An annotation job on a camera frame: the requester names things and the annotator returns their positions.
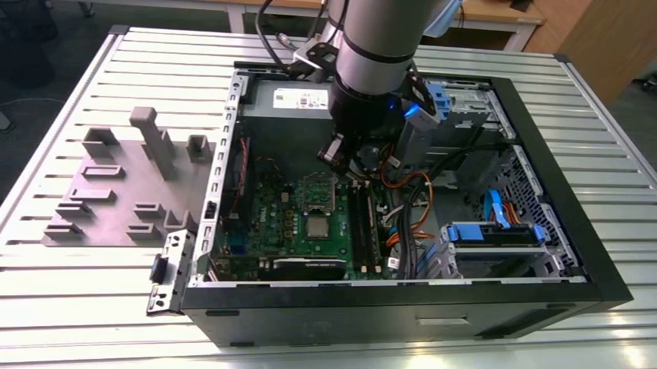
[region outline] ram slot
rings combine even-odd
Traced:
[[[352,268],[355,271],[362,271],[366,268],[366,235],[362,224],[362,209],[359,201],[358,186],[348,189],[348,229],[351,231],[351,255]]]
[[[370,186],[358,186],[358,214],[360,216],[360,226],[363,233],[363,248],[366,254],[364,264],[367,265],[367,271],[375,271],[375,258],[374,258],[374,238],[371,229],[375,226],[374,218],[371,217],[371,204],[370,204]]]

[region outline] metal bracket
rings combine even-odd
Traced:
[[[167,235],[164,248],[161,253],[156,255],[151,268],[153,288],[145,309],[148,316],[183,314],[180,303],[195,241],[193,234],[187,230],[171,232]]]

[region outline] desk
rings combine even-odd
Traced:
[[[244,13],[256,13],[263,3],[261,0],[94,0],[93,2],[227,12],[232,33],[244,33],[243,15]],[[267,9],[267,13],[315,17],[320,4],[320,0],[275,0]],[[466,0],[463,9],[463,28],[512,33],[503,48],[507,52],[522,51],[535,27],[544,22],[544,18],[534,6],[530,6],[527,12],[523,13],[512,10],[507,2]],[[451,22],[451,27],[454,28],[459,27],[459,16],[458,14]]]
[[[577,71],[551,55],[422,46],[415,63],[420,72],[512,80],[633,293],[611,312],[516,340],[217,349],[187,317],[144,316],[159,249],[41,245],[89,127],[141,139],[128,116],[149,105],[172,140],[200,134],[217,142],[233,62],[267,60],[255,35],[132,28],[106,37],[0,207],[0,361],[94,369],[657,367],[657,178]]]

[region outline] blue light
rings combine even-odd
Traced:
[[[406,113],[403,113],[403,118],[410,118],[412,115],[415,115],[415,113],[419,111],[419,105],[416,104],[412,104],[408,108],[408,110],[406,110]]]

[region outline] power supply label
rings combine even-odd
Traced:
[[[276,109],[328,109],[328,91],[301,88],[276,88],[273,91]]]

